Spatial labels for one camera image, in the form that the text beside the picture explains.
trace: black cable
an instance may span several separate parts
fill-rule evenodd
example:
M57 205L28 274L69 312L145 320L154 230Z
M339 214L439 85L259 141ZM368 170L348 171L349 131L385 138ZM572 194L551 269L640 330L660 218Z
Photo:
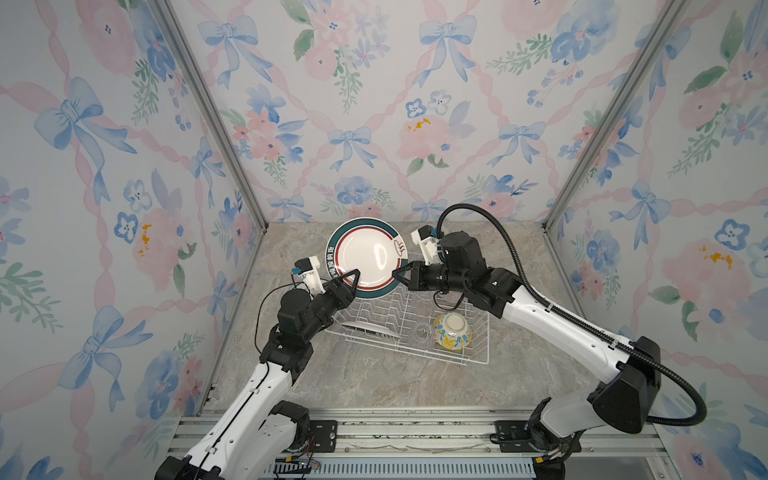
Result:
M264 302L266 302L266 299L270 298L270 295L275 293L277 290L280 290L281 288L285 288L287 286L296 285L295 283L286 283L285 285L276 286L270 292L261 300L261 305L259 305L259 312L256 314L256 330L253 332L253 346L256 347L256 351L261 355L261 349L257 345L257 337L259 335L259 318L261 317L261 309L264 306Z
M578 443L581 436L586 432L586 430L579 430L574 434L573 440L571 440L571 444L568 446L568 450L563 454L562 458L557 458L556 462L565 462L568 460L568 458L571 456L571 453L574 452L574 449L576 448L576 444Z
M442 222L445 220L445 217L450 214L454 210L471 210L473 212L476 212L478 214L481 214L483 217L488 219L494 227L496 227L496 230L502 235L502 238L504 239L504 242L507 244L507 248L509 249L509 253L512 255L512 260L515 262L515 268L518 270L518 276L520 277L520 281L522 281L523 286L528 291L528 293L531 294L531 296L542 305L551 305L550 310L557 313L559 316L563 317L564 319L568 320L571 323L574 323L576 326L581 327L582 329L588 331L592 335L596 336L598 339L603 340L604 342L613 345L614 344L614 338L603 331L595 328L594 326L590 325L589 323L586 323L584 320L579 319L578 317L572 315L566 310L563 310L557 305L554 305L552 301L548 300L546 297L542 296L539 292L537 292L530 282L528 282L528 278L525 276L525 271L523 270L522 262L520 261L520 256L518 255L518 251L515 249L515 245L512 243L512 240L509 238L509 234L507 233L507 230L502 226L501 223L491 215L489 212L483 210L482 208L478 207L477 205L473 204L455 204L451 205L450 207L446 208L442 214L440 215L440 218L437 220L437 227L436 234L438 240L442 238ZM440 256L440 260L445 262L445 260L442 257L442 251L438 250L438 255ZM688 396L694 401L694 405L696 406L696 412L684 419L669 419L664 417L656 417L649 415L646 418L646 421L649 423L657 423L658 425L672 425L672 426L692 426L692 425L698 425L699 423L703 422L704 419L707 417L707 404L704 403L704 400L701 398L701 395L699 395L699 392L688 382L685 381L685 379L672 370L668 369L666 366L661 365L656 360L650 358L648 355L645 355L644 353L641 353L634 348L632 348L629 345L624 345L623 343L616 342L614 348L619 349L620 351L628 354L629 356L634 357L635 359L639 360L640 362L644 363L645 365L653 368L654 370L657 370L662 375L666 376L668 379L672 380L676 384L679 385L685 391L685 393L688 394Z
M462 302L464 301L464 293L462 293L462 296L460 296L458 298L458 302L456 302L456 304L454 306L452 306L451 308L443 308L442 306L440 306L439 303L437 303L437 294L438 293L440 293L439 290L436 291L434 295L432 295L432 302L435 302L435 306L437 306L440 310L442 310L444 312L452 312L452 311L456 310L458 308L458 306L461 305Z
M307 461L307 466L308 466L310 472L312 471L312 457L315 456L315 449L314 449L314 447L315 447L315 437L312 437L312 442L311 443L312 443L312 453L310 453L310 459ZM304 478L306 477L307 473L308 472L305 471L303 473L303 475L301 475L301 480L304 480Z

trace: small white plate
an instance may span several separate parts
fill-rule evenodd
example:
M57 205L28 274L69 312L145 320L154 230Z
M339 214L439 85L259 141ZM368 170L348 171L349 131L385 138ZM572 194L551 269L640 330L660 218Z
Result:
M398 285L392 271L406 263L406 243L392 225L378 218L346 222L333 232L326 248L326 266L331 277L337 278L355 268L360 270L358 298L379 298L392 292Z
M402 338L398 333L393 332L391 329L388 329L385 326L376 325L375 323L351 321L341 322L341 325L348 329L358 330L370 335L386 336L393 339Z

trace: bowl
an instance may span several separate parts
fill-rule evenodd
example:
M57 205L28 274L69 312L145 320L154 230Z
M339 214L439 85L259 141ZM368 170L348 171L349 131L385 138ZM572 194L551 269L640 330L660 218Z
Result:
M458 313L441 313L432 325L435 328L435 341L445 349L461 350L472 341L472 328Z

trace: black mounting bracket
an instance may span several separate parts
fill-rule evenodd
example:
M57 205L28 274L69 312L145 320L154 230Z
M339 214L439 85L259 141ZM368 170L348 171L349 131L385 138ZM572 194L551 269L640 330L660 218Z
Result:
M496 434L492 438L493 443L498 443L502 453L545 453L537 449L531 443L531 434L525 429L527 420L497 420L493 422ZM570 448L570 443L563 442L563 449ZM576 440L573 453L581 451L581 443Z
M336 420L310 420L309 437L315 437L313 453L333 453L336 450L336 433L339 423Z

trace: plate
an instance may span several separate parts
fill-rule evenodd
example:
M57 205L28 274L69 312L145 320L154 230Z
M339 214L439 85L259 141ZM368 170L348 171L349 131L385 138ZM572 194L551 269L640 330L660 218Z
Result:
M398 286L392 271L406 263L406 242L392 225L378 218L346 222L333 232L326 248L326 266L332 278L360 270L358 298L379 298L392 292Z

